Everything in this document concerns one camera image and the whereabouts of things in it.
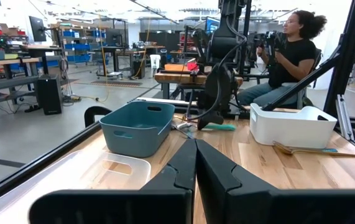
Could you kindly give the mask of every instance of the wooden spoon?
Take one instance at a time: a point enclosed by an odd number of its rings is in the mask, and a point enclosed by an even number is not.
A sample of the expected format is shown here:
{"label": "wooden spoon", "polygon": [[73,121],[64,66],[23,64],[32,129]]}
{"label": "wooden spoon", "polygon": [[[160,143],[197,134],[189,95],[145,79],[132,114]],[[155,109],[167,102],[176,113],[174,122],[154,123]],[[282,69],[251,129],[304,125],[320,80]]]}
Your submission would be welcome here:
{"label": "wooden spoon", "polygon": [[341,152],[325,152],[319,150],[308,150],[308,149],[291,149],[289,147],[284,146],[283,144],[273,141],[274,148],[277,148],[284,154],[293,155],[296,152],[308,152],[313,154],[323,154],[323,155],[330,155],[330,156],[347,156],[347,157],[355,157],[355,154],[348,154],[348,153],[341,153]]}

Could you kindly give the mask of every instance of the black metal frame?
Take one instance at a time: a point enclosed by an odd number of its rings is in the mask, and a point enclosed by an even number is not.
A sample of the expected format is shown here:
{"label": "black metal frame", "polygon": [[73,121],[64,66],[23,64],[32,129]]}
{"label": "black metal frame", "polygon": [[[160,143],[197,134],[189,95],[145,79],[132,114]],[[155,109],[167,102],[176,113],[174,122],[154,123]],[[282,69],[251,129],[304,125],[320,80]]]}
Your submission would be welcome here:
{"label": "black metal frame", "polygon": [[[353,41],[355,40],[355,35],[351,34],[353,30],[355,31],[355,0],[353,0],[351,4],[349,18],[346,23],[346,29],[344,31],[344,33],[347,35],[344,36],[342,43],[345,44],[342,44],[341,46],[341,54],[349,55],[350,57],[339,57],[339,56],[336,57],[335,55],[335,57],[333,57],[329,62],[326,62],[327,66],[324,66],[323,68],[323,70],[327,71],[327,68],[333,67],[332,64],[334,63],[339,63],[339,65],[341,65],[341,67],[335,68],[334,70],[332,80],[331,80],[330,90],[328,92],[327,102],[325,104],[325,111],[332,115],[333,112],[336,111],[336,109],[334,108],[334,101],[336,100],[336,96],[337,94],[344,93],[346,84],[348,82],[349,71],[351,71],[351,67],[353,65],[351,60],[354,57],[351,57],[351,54],[355,50],[355,45],[353,46],[349,45],[350,43],[355,43],[355,41]],[[281,103],[284,98],[285,99],[289,98],[291,95],[295,94],[298,90],[305,88],[310,82],[312,82],[310,79],[302,80],[302,82],[299,82],[297,85],[292,87],[286,94],[284,94],[283,97],[276,100],[277,103],[273,103],[273,106],[276,106],[278,105],[278,103]],[[176,113],[179,112],[184,113],[186,110],[187,110],[187,106],[177,105],[175,111]],[[191,112],[193,114],[199,113],[198,108],[196,106],[192,106]],[[236,111],[232,111],[232,113],[230,113],[228,116],[231,118],[233,117],[246,118],[246,116],[249,116],[249,113],[248,111],[236,110]],[[82,132],[80,132],[73,138],[69,139],[67,142],[58,146],[54,150],[40,156],[38,159],[34,160],[30,164],[27,164],[24,167],[22,167],[16,173],[0,181],[0,197],[6,194],[8,191],[19,186],[27,179],[31,178],[33,175],[43,170],[51,163],[55,162],[61,156],[65,155],[67,152],[72,150],[75,146],[85,141],[88,137],[90,137],[100,129],[101,128],[98,122],[90,125]]]}

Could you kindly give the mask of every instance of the clear plastic bin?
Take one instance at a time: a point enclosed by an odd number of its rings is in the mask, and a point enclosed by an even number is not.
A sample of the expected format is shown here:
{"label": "clear plastic bin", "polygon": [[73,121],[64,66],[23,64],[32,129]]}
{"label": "clear plastic bin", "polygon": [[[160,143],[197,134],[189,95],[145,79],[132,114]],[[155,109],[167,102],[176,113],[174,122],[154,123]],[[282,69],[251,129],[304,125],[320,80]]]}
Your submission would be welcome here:
{"label": "clear plastic bin", "polygon": [[104,151],[77,151],[0,198],[0,223],[28,224],[30,206],[62,189],[140,189],[150,178],[142,159]]}

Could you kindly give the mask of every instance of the chair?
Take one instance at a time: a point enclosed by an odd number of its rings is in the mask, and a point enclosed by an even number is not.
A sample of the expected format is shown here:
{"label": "chair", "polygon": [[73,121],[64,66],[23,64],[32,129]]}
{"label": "chair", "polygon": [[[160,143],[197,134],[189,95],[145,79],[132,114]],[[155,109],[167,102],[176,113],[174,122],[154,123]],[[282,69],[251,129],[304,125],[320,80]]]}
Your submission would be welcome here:
{"label": "chair", "polygon": [[[314,64],[310,70],[310,73],[315,70],[315,68],[318,66],[318,64],[321,61],[321,50],[316,49],[315,50],[315,61]],[[282,86],[294,86],[297,83],[283,83]],[[300,90],[297,93],[297,102],[289,105],[282,105],[283,108],[291,108],[291,109],[302,109],[303,105],[306,106],[312,106],[312,102],[310,99],[307,98],[307,88],[304,88]]]}

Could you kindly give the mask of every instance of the workbench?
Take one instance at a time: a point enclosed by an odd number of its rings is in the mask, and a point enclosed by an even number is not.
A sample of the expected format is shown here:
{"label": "workbench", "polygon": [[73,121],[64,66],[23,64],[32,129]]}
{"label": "workbench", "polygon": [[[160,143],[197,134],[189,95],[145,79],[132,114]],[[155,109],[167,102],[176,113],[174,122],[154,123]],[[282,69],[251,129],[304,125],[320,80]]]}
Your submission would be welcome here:
{"label": "workbench", "polygon": [[[203,130],[194,132],[194,135],[197,139],[205,140],[231,160],[273,186],[279,189],[355,189],[355,158],[305,153],[288,156],[275,151],[271,146],[258,144],[249,132],[249,120],[227,120],[226,123],[235,125],[237,129],[235,131]],[[98,124],[94,124],[88,129],[94,130],[96,125]],[[93,152],[94,154],[101,151],[108,152],[102,130],[91,133],[86,134],[86,137],[78,144],[75,141],[76,137],[66,142],[65,145],[69,146],[69,150],[58,159],[76,151],[81,151],[79,153]],[[150,178],[160,172],[185,140],[184,134],[172,131],[153,156],[144,158],[151,164]],[[336,132],[333,133],[328,147],[335,148],[339,152],[355,154],[355,146]],[[36,162],[42,159],[44,158],[32,162],[27,167],[36,166]],[[108,165],[110,170],[128,173],[125,165],[113,163]],[[113,179],[112,183],[121,186],[118,180]],[[194,223],[206,223],[198,186],[195,189],[194,208]]]}
{"label": "workbench", "polygon": [[[170,84],[197,84],[203,85],[207,79],[206,75],[197,75],[194,79],[189,74],[182,73],[156,73],[154,76],[155,80],[162,85],[162,97],[163,99],[169,99],[170,94]],[[241,77],[236,77],[238,87],[240,87],[244,79]]]}
{"label": "workbench", "polygon": [[[4,73],[6,74],[6,80],[0,80],[0,90],[8,88],[10,91],[10,95],[0,96],[0,102],[12,100],[13,104],[16,104],[17,101],[15,99],[21,98],[24,96],[36,96],[34,91],[31,91],[30,84],[35,83],[38,79],[38,71],[36,63],[40,62],[39,58],[26,58],[22,59],[25,77],[13,78],[11,73],[11,65],[12,64],[20,64],[19,59],[13,60],[0,60],[0,65],[4,67]],[[16,91],[15,86],[28,85],[29,91]]]}

